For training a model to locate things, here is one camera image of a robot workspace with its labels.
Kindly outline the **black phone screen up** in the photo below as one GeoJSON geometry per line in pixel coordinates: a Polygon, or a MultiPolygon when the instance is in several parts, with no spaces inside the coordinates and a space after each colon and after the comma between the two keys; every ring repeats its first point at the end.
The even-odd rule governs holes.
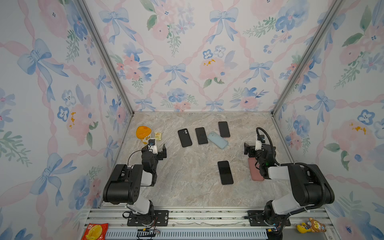
{"type": "Polygon", "coordinates": [[[228,161],[219,161],[218,168],[222,185],[232,185],[234,183],[230,164],[228,161]]]}

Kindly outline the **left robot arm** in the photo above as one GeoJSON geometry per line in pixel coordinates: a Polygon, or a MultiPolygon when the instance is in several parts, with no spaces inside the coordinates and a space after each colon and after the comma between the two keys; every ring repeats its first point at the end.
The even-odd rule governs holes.
{"type": "Polygon", "coordinates": [[[103,201],[113,205],[125,204],[123,218],[129,227],[166,227],[168,210],[155,210],[152,201],[141,194],[141,187],[153,187],[157,181],[159,161],[167,157],[167,148],[157,151],[155,145],[147,145],[140,151],[142,163],[132,166],[117,164],[103,191],[103,201]]]}

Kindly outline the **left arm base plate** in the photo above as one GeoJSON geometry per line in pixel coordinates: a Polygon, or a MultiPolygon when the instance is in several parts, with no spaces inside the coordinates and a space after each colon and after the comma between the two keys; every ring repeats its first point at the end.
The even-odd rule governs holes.
{"type": "Polygon", "coordinates": [[[168,210],[150,210],[148,214],[141,215],[129,212],[123,213],[123,217],[127,219],[128,227],[167,227],[169,222],[168,210]]]}

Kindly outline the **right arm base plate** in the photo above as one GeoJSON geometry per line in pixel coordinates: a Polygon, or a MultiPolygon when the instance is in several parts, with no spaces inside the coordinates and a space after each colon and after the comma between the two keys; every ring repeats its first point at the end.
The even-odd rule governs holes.
{"type": "Polygon", "coordinates": [[[244,219],[251,227],[280,227],[285,216],[265,213],[262,210],[248,210],[244,219]]]}

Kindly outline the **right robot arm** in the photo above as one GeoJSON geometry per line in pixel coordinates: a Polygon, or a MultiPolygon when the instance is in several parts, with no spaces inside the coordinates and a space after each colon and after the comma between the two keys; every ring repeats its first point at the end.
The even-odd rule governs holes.
{"type": "Polygon", "coordinates": [[[278,165],[275,147],[244,143],[244,154],[249,157],[250,170],[258,180],[286,180],[291,193],[270,200],[263,211],[247,211],[245,219],[251,225],[271,226],[281,230],[289,217],[332,204],[335,194],[319,167],[315,164],[288,163],[278,165]]]}

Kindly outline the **pink phone case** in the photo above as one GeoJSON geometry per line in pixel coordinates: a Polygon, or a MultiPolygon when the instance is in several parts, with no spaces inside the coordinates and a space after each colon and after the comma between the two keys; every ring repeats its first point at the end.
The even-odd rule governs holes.
{"type": "Polygon", "coordinates": [[[248,158],[251,179],[256,182],[262,182],[265,179],[260,174],[259,163],[255,158],[248,158]]]}

